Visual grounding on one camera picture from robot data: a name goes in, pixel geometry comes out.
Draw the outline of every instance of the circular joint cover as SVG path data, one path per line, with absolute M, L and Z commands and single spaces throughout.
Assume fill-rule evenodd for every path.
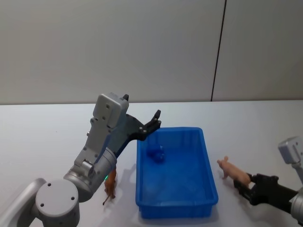
M 59 218 L 70 213 L 78 205 L 78 190 L 68 180 L 45 183 L 36 195 L 36 206 L 45 217 Z

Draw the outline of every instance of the white table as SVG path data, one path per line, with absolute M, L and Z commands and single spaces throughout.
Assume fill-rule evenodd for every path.
M 86 141 L 93 104 L 0 106 L 0 207 L 22 184 L 43 177 L 62 178 Z M 162 111 L 162 127 L 197 126 L 203 129 L 219 194 L 213 214 L 206 219 L 143 220 L 135 204 L 136 143 L 118 159 L 116 198 L 102 206 L 101 186 L 93 198 L 80 204 L 80 227 L 138 226 L 296 226 L 290 215 L 269 205 L 247 205 L 221 179 L 217 159 L 224 155 L 243 170 L 277 175 L 280 184 L 301 187 L 296 172 L 283 162 L 277 145 L 303 136 L 303 101 L 149 103 L 130 104 L 128 113 L 147 122 Z M 35 220 L 31 225 L 41 227 Z

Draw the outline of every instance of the gray wall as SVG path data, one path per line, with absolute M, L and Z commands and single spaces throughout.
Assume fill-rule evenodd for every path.
M 0 104 L 211 98 L 224 0 L 1 0 Z
M 303 98 L 303 1 L 1 0 L 0 104 Z

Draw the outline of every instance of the blue container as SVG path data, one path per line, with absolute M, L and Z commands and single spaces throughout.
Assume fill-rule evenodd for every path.
M 142 218 L 209 217 L 217 202 L 200 128 L 161 128 L 137 142 L 136 203 Z

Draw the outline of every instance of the brown animal figurine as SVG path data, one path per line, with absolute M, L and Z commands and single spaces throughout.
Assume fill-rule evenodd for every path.
M 105 192 L 107 194 L 107 199 L 110 197 L 111 199 L 114 199 L 115 196 L 115 183 L 116 183 L 116 168 L 114 168 L 110 174 L 108 175 L 108 178 L 105 180 L 104 185 L 105 185 Z
M 218 160 L 217 163 L 224 172 L 223 179 L 226 179 L 229 176 L 231 179 L 240 181 L 242 184 L 248 187 L 249 183 L 251 182 L 248 174 L 234 166 L 232 163 L 228 162 L 227 156 L 224 157 L 224 160 Z

